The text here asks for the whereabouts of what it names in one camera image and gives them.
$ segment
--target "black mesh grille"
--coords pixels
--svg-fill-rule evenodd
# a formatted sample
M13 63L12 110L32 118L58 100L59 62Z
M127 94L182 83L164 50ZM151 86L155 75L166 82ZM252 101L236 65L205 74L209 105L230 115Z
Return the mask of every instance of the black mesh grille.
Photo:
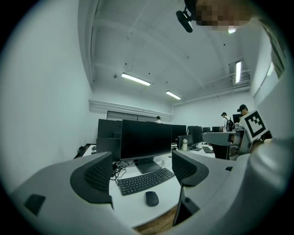
M181 157L172 158L172 169L179 183L197 172L197 167Z
M112 159L107 157L86 170L85 180L94 189L108 194L111 174Z

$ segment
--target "white shirt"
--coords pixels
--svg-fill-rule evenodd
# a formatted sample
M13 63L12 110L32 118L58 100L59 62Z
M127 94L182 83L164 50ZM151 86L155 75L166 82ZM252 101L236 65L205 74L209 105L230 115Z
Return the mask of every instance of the white shirt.
M227 123L228 120L226 120L224 117L222 118L222 126L224 126L223 132L227 132L226 131L226 123Z

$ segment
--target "black bag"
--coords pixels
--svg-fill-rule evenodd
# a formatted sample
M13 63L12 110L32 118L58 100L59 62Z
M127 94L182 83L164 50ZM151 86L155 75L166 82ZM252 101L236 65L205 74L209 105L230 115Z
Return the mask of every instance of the black bag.
M230 120L228 120L225 117L225 119L227 120L227 123L226 123L226 131L228 131L228 132L233 131L233 129L234 129L234 122L231 120L231 118L230 118Z

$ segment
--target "fluorescent light fixture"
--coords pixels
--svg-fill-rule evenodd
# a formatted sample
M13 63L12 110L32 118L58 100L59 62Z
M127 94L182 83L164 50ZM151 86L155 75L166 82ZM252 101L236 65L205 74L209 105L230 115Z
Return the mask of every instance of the fluorescent light fixture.
M177 100L180 100L180 99L181 99L181 98L180 98L180 97L178 97L177 95L175 95L175 94L171 93L169 90L166 92L166 94L168 94L168 95L170 95L170 96L172 96L172 97L176 98Z
M236 32L236 29L235 28L230 28L230 29L228 29L228 32L229 32L229 34L232 34L232 33Z
M135 82L138 82L138 83L144 84L144 85L146 85L146 86L150 86L150 85L151 85L151 83L149 83L149 82L146 82L146 81L144 81L144 80L142 80L142 79L139 79L139 78L136 78L136 77L133 77L133 76L130 76L130 75L126 74L126 73L123 73L121 76L122 76L123 78L127 78L127 79L133 80L133 81L135 81Z
M240 82L241 77L241 61L236 62L236 83Z

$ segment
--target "wooden floor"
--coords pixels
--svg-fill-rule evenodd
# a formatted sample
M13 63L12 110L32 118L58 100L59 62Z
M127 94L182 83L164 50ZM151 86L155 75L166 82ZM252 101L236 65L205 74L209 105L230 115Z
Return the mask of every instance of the wooden floor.
M173 225L176 209L177 206L175 206L162 216L158 217L157 219L152 220L147 224L143 224L141 226L134 228L134 230L138 231L143 235L153 235L166 232Z

